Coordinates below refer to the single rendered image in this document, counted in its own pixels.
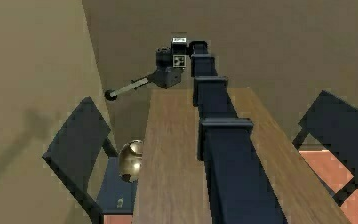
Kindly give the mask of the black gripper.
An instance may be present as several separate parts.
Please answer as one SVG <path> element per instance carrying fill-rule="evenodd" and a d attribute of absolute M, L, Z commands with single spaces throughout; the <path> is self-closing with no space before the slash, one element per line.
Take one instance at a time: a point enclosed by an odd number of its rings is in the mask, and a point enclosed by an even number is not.
<path fill-rule="evenodd" d="M 143 77 L 138 80 L 132 80 L 127 86 L 117 90 L 106 90 L 105 98 L 108 101 L 115 101 L 117 97 L 132 89 L 137 89 L 141 86 L 154 83 L 160 88 L 170 88 L 181 82 L 182 70 L 173 67 L 173 56 L 170 48 L 158 48 L 155 52 L 156 70 L 148 77 Z"/>

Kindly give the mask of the gold round vase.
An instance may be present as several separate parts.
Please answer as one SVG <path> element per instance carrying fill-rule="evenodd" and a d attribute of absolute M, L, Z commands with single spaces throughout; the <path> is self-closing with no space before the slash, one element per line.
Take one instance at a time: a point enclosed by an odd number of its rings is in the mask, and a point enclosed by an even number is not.
<path fill-rule="evenodd" d="M 123 146 L 118 156 L 118 162 L 119 175 L 125 182 L 132 183 L 139 178 L 142 155 L 142 140 L 132 140 Z"/>

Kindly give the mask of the dark blue chair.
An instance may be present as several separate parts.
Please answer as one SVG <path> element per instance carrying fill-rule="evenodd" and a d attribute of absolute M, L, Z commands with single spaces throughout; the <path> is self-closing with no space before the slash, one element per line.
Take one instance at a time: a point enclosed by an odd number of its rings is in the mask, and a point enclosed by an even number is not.
<path fill-rule="evenodd" d="M 107 215 L 131 215 L 137 191 L 135 182 L 120 177 L 118 153 L 108 138 L 110 127 L 90 97 L 73 110 L 50 143 L 43 159 L 91 219 L 104 224 Z M 107 167 L 96 198 L 88 183 L 99 153 L 107 155 Z"/>
<path fill-rule="evenodd" d="M 341 206 L 358 189 L 358 108 L 322 90 L 299 121 L 292 144 L 299 149 L 308 135 L 328 149 L 353 175 L 332 194 Z"/>

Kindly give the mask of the brown wooden table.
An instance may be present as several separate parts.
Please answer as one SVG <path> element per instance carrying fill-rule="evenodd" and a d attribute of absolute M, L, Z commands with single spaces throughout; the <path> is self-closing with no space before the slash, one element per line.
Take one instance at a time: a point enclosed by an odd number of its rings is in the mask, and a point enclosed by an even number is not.
<path fill-rule="evenodd" d="M 251 141 L 287 223 L 350 224 L 257 95 L 229 92 L 254 123 Z M 153 90 L 133 224 L 212 224 L 197 131 L 190 90 Z"/>

